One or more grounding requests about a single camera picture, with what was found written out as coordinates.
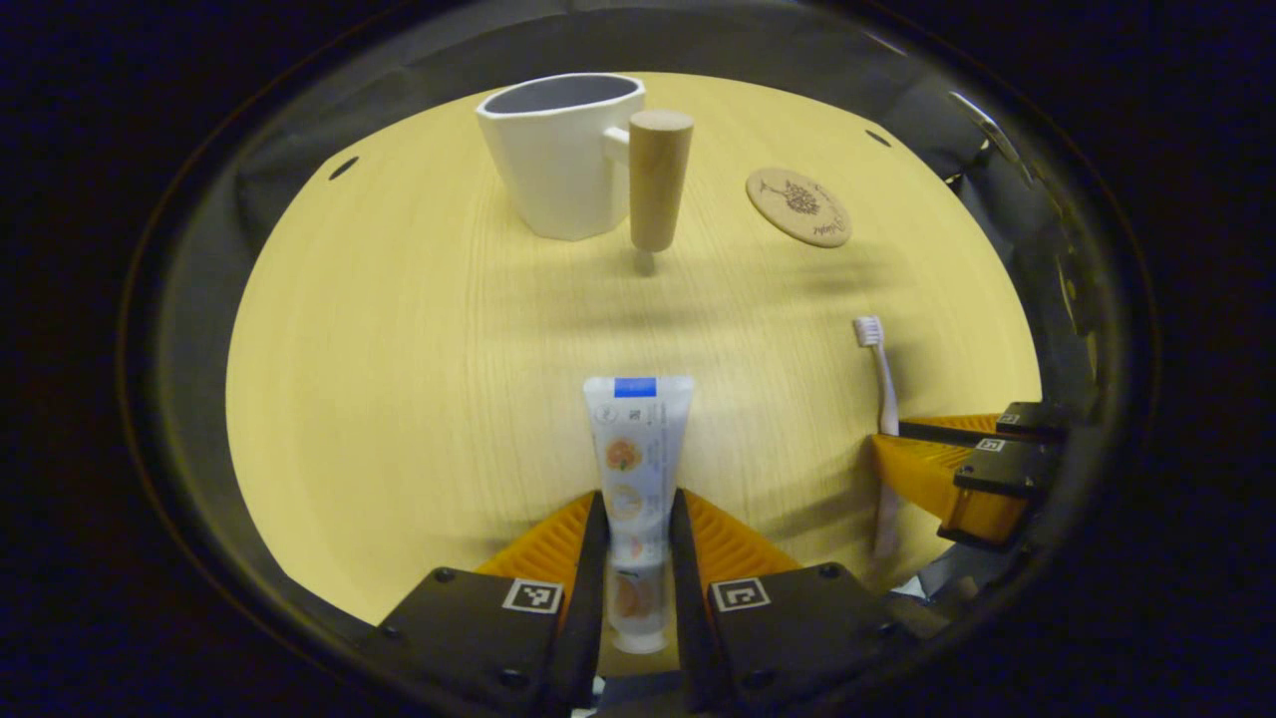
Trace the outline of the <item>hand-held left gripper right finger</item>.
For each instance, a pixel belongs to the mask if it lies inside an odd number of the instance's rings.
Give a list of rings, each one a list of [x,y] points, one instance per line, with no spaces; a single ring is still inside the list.
[[[902,654],[902,624],[841,562],[801,566],[692,491],[676,492],[669,551],[693,712],[829,715]]]

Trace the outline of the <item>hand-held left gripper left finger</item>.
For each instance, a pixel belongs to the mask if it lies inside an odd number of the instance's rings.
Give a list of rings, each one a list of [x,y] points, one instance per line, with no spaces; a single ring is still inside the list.
[[[441,717],[569,717],[600,657],[609,522],[570,501],[480,568],[434,568],[360,653]]]

